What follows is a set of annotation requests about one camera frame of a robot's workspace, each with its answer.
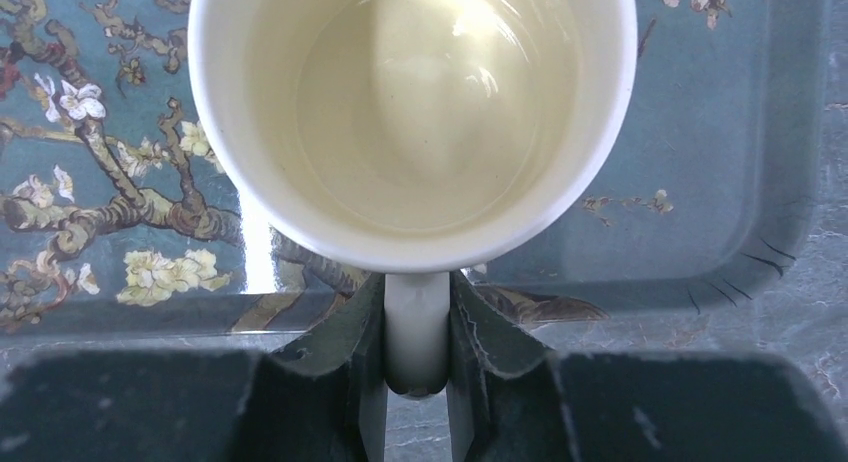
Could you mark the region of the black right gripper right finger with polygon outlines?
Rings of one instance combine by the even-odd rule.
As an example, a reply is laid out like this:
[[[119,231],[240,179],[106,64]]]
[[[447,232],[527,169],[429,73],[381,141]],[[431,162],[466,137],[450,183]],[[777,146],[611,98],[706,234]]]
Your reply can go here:
[[[756,352],[558,352],[450,276],[456,461],[843,461],[808,378]]]

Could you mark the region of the cream yellow mug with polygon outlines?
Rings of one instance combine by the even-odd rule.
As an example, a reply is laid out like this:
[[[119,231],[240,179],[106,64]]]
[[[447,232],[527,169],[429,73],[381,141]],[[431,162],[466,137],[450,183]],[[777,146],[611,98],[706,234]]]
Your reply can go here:
[[[608,159],[635,0],[191,0],[217,159],[273,228],[385,277],[397,394],[448,380],[449,275],[526,243]]]

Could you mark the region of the green floral serving tray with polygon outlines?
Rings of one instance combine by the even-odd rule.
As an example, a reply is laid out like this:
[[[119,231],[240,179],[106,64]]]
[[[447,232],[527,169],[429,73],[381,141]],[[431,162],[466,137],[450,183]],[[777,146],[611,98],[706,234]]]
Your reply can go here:
[[[636,0],[621,136],[582,200],[466,270],[528,325],[746,304],[811,218],[831,0]],[[1,0],[1,332],[299,331],[365,280],[269,229],[221,173],[190,0]]]

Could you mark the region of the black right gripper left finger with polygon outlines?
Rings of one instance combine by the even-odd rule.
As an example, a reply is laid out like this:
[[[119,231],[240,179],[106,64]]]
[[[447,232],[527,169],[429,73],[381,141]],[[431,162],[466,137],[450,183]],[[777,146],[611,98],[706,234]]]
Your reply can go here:
[[[77,350],[1,384],[5,461],[380,461],[385,279],[273,351]]]

